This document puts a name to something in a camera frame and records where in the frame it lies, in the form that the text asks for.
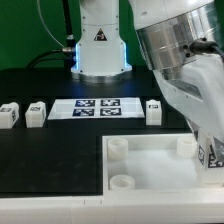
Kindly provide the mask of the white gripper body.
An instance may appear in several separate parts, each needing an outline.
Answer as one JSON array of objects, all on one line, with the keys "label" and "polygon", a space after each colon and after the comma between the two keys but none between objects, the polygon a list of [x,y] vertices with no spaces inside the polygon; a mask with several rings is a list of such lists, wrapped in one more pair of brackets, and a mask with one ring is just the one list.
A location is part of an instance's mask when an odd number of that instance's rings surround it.
[{"label": "white gripper body", "polygon": [[158,70],[154,75],[169,105],[224,143],[224,63],[218,55],[197,55],[176,80],[165,80]]}]

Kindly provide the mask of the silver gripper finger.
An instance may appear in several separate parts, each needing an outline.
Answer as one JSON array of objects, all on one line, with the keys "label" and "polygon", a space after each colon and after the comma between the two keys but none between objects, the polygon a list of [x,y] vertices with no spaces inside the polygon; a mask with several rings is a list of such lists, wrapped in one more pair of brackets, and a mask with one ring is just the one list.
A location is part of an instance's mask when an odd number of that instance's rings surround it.
[{"label": "silver gripper finger", "polygon": [[214,148],[217,160],[224,163],[224,143],[214,139]]}]

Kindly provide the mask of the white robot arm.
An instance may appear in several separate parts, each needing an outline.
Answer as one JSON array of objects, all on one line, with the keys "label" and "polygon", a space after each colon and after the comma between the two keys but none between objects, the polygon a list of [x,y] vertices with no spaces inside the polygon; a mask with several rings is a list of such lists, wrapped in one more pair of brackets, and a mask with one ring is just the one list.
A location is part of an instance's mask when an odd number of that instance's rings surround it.
[{"label": "white robot arm", "polygon": [[[128,0],[142,56],[164,98],[224,162],[224,52],[214,0]],[[75,79],[105,82],[131,69],[119,0],[79,0]]]}]

